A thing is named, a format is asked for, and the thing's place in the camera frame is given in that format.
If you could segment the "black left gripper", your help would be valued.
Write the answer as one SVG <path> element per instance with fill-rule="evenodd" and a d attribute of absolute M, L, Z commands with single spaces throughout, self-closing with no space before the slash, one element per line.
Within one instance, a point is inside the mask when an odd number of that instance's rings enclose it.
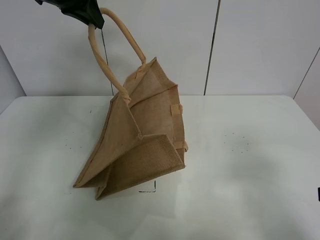
<path fill-rule="evenodd" d="M 75 18 L 82 23 L 92 24 L 101 29 L 104 18 L 96 0 L 35 0 L 39 5 L 48 3 L 61 9 L 64 15 Z"/>

